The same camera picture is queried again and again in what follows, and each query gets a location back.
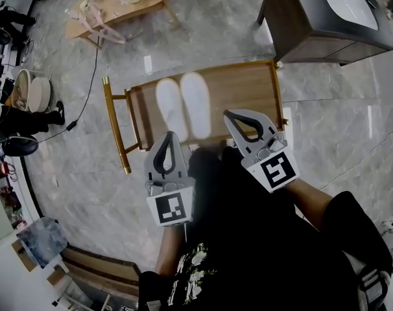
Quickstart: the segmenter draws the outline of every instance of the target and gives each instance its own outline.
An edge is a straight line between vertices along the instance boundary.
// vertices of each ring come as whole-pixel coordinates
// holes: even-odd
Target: white slipper
[[[156,84],[156,102],[168,127],[182,143],[188,139],[179,85],[170,78],[164,78]]]
[[[180,81],[182,98],[191,120],[192,133],[196,139],[211,135],[211,104],[209,90],[204,78],[198,73],[186,73]]]

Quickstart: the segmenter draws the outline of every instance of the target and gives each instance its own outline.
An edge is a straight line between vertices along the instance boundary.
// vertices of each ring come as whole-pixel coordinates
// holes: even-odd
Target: wooden table
[[[79,0],[74,11],[80,12],[80,4],[84,0]],[[175,23],[179,23],[173,10],[169,7],[166,0],[140,0],[135,4],[122,4],[120,0],[96,0],[94,5],[102,10],[102,20],[104,24],[112,26],[118,22],[122,22],[128,18],[147,14],[159,9],[166,9],[170,13]],[[100,30],[101,26],[91,24],[93,30]],[[91,33],[85,28],[79,21],[70,18],[67,22],[67,30],[65,36],[67,38],[82,38],[88,43],[92,44],[97,49],[101,49],[101,46],[97,45],[88,36]]]
[[[197,70],[204,77],[208,88],[211,105],[211,135],[208,139],[190,137],[184,144],[204,144],[229,139],[231,135],[224,123],[224,110],[245,108],[264,113],[276,125],[284,130],[286,120],[281,108],[280,90],[276,68],[272,60],[237,63],[221,67]],[[170,76],[179,83],[182,74]],[[103,78],[104,96],[110,123],[122,165],[126,174],[131,172],[127,153],[138,148],[150,150],[152,145],[168,131],[156,102],[155,89],[159,80],[135,86],[125,90],[124,95],[113,95],[108,77]],[[136,144],[125,148],[121,139],[119,124],[114,108],[114,100],[125,100],[128,106]],[[185,120],[190,129],[189,117],[185,109]],[[247,135],[255,135],[255,129],[242,124]]]

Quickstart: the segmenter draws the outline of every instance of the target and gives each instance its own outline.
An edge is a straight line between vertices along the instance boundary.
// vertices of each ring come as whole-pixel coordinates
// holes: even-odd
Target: marble floor
[[[88,92],[95,50],[65,38],[67,10],[76,0],[36,4],[39,21],[30,31],[34,48],[25,66],[51,75],[54,96],[75,119]],[[109,75],[114,93],[140,83],[234,62],[274,56],[264,27],[255,24],[262,0],[169,0],[180,20],[161,10],[115,27],[128,42],[105,41],[97,58],[91,96],[78,125],[40,144],[28,156],[30,179],[42,211],[59,220],[77,247],[131,260],[151,269],[162,230],[147,207],[143,160],[129,155],[126,176],[117,155],[102,93]],[[144,63],[150,56],[151,66]],[[370,218],[393,214],[393,108],[379,100],[371,59],[345,67],[292,64],[278,71],[283,106],[291,109],[294,152],[302,178],[335,195],[354,193]],[[134,143],[126,106],[117,115],[125,145]],[[37,135],[42,140],[60,131]]]

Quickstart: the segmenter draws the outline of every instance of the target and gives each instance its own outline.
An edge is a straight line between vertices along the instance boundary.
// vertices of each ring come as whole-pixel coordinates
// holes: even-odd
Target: table leg
[[[91,40],[88,37],[81,37],[81,39],[85,40],[86,42],[88,42],[89,44],[93,45],[96,49],[101,49],[100,45],[97,45],[93,40]]]
[[[172,8],[167,4],[166,0],[162,1],[162,4],[167,9],[168,13],[170,13],[170,15],[173,18],[174,22],[176,24],[179,24],[179,19],[176,17],[176,15],[173,12]]]

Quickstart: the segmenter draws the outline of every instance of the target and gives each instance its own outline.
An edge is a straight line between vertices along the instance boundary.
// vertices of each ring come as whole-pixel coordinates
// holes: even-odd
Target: wooden cabinet
[[[375,7],[378,30],[342,19],[326,0],[263,0],[257,22],[267,21],[275,61],[347,64],[393,49],[388,21]]]

